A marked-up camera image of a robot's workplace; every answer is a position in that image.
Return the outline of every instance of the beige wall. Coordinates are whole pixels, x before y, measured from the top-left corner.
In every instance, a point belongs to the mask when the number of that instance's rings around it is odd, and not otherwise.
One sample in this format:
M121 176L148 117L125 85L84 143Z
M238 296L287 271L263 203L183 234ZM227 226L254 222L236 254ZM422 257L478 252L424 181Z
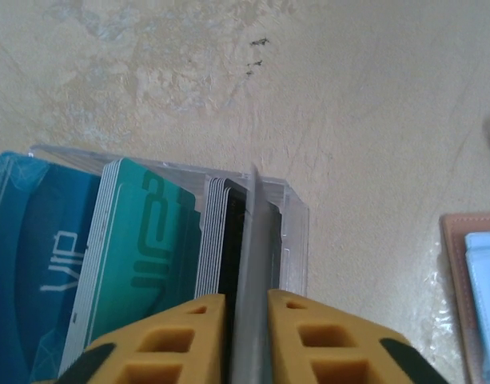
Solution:
M0 151L254 161L310 207L309 296L450 382L438 218L490 210L485 127L490 0L0 0Z

